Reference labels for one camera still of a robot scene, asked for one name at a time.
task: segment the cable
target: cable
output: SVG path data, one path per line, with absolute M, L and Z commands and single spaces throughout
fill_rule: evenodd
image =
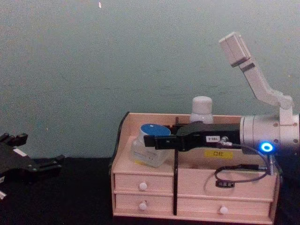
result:
M 220 179 L 218 177 L 218 173 L 221 172 L 222 170 L 254 169 L 255 165 L 243 165 L 243 164 L 241 164 L 241 165 L 236 165 L 236 166 L 223 166 L 223 167 L 218 168 L 215 171 L 215 177 L 218 181 L 231 182 L 231 183 L 246 183 L 246 182 L 252 182 L 252 181 L 260 180 L 260 179 L 264 178 L 265 176 L 267 176 L 269 174 L 270 164 L 269 164 L 268 160 L 264 157 L 264 155 L 262 153 L 260 153 L 258 150 L 254 149 L 252 147 L 246 146 L 246 145 L 242 145 L 242 144 L 232 144 L 232 147 L 233 148 L 235 148 L 235 147 L 247 148 L 247 149 L 255 152 L 256 154 L 258 154 L 263 159 L 263 161 L 265 162 L 265 165 L 267 167 L 266 172 L 262 176 L 252 178 L 252 179 L 248 179 L 248 180 L 223 180 L 223 179 Z

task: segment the blue light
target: blue light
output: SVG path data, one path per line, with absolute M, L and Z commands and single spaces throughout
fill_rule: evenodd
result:
M 269 142 L 263 142 L 260 145 L 260 149 L 264 152 L 270 152 L 273 150 L 273 145 L 271 145 Z

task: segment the wooden drawer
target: wooden drawer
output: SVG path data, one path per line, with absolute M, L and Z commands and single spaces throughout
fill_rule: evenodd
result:
M 140 189 L 142 183 L 146 184 L 144 190 Z M 115 174 L 115 190 L 171 194 L 173 193 L 173 177 Z
M 223 201 L 206 200 L 193 198 L 178 198 L 178 211 L 183 212 L 220 212 L 221 207 L 228 209 L 228 214 L 257 215 L 268 216 L 270 203 L 268 202 L 241 202 L 241 201 Z
M 140 204 L 145 203 L 146 209 L 141 210 Z M 140 213 L 147 211 L 168 211 L 173 210 L 173 198 L 154 195 L 116 195 L 116 208 L 138 210 Z
M 266 176 L 261 180 L 236 183 L 233 188 L 216 187 L 215 170 L 208 169 L 179 169 L 178 171 L 178 195 L 185 197 L 210 197 L 222 199 L 245 199 L 249 201 L 272 202 L 274 198 L 274 188 L 276 185 L 276 175 Z M 224 171 L 219 173 L 219 177 L 224 180 L 245 180 L 262 175 L 264 172 L 238 172 Z

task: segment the black tablecloth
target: black tablecloth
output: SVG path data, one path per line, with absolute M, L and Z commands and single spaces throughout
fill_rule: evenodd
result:
M 277 225 L 300 224 L 300 161 L 278 159 L 285 174 Z M 108 158 L 66 158 L 58 177 L 31 185 L 0 186 L 0 225 L 219 224 L 195 221 L 111 217 Z

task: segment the white bottle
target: white bottle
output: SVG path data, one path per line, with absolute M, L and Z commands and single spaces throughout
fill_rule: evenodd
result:
M 190 122 L 202 121 L 206 124 L 214 123 L 214 118 L 211 114 L 212 100 L 210 97 L 198 96 L 193 98 L 192 114 Z

